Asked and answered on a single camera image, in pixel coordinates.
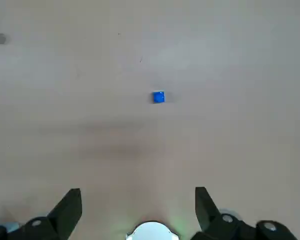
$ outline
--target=blue block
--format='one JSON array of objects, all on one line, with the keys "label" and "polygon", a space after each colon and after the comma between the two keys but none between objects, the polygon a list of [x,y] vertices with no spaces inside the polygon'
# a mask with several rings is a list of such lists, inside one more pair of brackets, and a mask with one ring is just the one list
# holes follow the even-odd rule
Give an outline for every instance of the blue block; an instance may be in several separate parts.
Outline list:
[{"label": "blue block", "polygon": [[153,102],[155,104],[160,104],[165,102],[165,92],[164,91],[154,91],[152,93]]}]

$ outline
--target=blue cube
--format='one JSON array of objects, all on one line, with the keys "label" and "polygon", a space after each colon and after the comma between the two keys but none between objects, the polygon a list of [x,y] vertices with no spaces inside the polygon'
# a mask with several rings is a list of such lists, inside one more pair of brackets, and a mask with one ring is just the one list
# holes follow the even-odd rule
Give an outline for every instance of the blue cube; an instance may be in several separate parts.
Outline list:
[{"label": "blue cube", "polygon": [[164,91],[154,91],[152,93],[153,103],[160,104],[165,102],[165,92]]}]

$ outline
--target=small blue object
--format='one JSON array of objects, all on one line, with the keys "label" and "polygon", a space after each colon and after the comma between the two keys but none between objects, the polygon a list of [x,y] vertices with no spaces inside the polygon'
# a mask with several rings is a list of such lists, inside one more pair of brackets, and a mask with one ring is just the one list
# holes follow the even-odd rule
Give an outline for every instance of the small blue object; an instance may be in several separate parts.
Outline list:
[{"label": "small blue object", "polygon": [[160,104],[165,102],[165,92],[164,91],[154,91],[152,93],[153,102],[155,104]]}]

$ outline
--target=beige floor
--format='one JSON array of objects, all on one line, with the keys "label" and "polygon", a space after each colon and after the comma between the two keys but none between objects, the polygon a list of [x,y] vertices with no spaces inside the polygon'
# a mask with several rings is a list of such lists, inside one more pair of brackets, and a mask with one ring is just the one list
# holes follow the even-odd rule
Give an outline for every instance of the beige floor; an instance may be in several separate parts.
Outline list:
[{"label": "beige floor", "polygon": [[187,240],[206,186],[300,239],[300,0],[0,0],[0,33],[0,205],[17,220],[79,187],[72,239],[155,219]]}]

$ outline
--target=screw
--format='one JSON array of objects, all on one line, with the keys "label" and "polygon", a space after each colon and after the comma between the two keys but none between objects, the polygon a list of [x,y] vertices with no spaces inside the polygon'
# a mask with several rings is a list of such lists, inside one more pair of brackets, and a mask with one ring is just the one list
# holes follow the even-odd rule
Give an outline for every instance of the screw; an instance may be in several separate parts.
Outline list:
[{"label": "screw", "polygon": [[266,229],[269,229],[270,231],[277,230],[276,226],[272,222],[265,222],[264,226]]},{"label": "screw", "polygon": [[36,226],[39,226],[41,224],[41,221],[40,220],[35,220],[33,223],[32,223],[32,226],[33,227],[36,227]]},{"label": "screw", "polygon": [[229,215],[223,215],[223,216],[222,216],[222,219],[223,219],[223,221],[225,221],[225,222],[227,222],[227,223],[232,223],[232,222],[233,222],[232,217],[229,216]]}]

